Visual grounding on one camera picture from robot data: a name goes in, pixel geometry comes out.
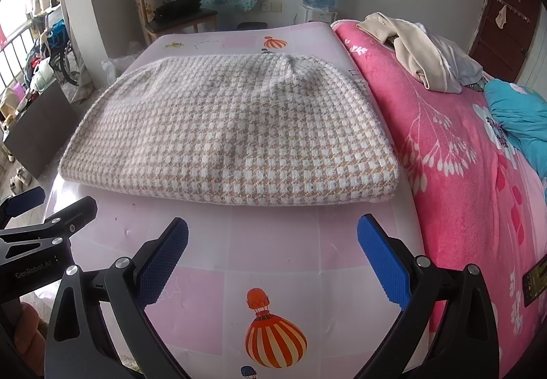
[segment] wooden door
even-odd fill
[[[507,6],[503,28],[496,17]],[[469,55],[494,78],[513,82],[530,49],[541,7],[540,0],[488,0]]]

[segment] pink floral blanket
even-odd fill
[[[485,98],[428,91],[395,52],[337,22],[344,43],[388,124],[406,170],[426,254],[440,267],[476,263],[489,288],[499,338],[501,377],[520,358],[545,315],[547,293],[524,307],[522,276],[547,252],[543,188],[508,142]],[[442,308],[435,309],[435,332]]]

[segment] hot air balloon print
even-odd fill
[[[249,365],[241,367],[241,375],[247,379],[256,379],[256,371]]]
[[[247,304],[256,313],[245,337],[249,357],[268,368],[285,368],[302,359],[306,337],[295,324],[270,313],[266,293],[260,288],[249,290]]]
[[[264,47],[269,49],[282,49],[286,46],[286,41],[282,39],[273,39],[271,36],[265,36]]]

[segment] houndstooth pattern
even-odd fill
[[[217,204],[382,201],[399,164],[369,97],[364,81],[308,56],[168,57],[97,100],[59,173]]]

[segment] shoe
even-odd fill
[[[17,177],[13,177],[9,181],[9,189],[13,195],[18,195],[21,192],[23,192],[23,182],[19,180]]]
[[[17,169],[17,171],[15,172],[15,176],[21,180],[21,182],[25,185],[25,186],[28,186],[31,181],[32,181],[32,175],[30,174],[30,172],[28,170],[26,170],[23,166],[21,166],[20,168]]]

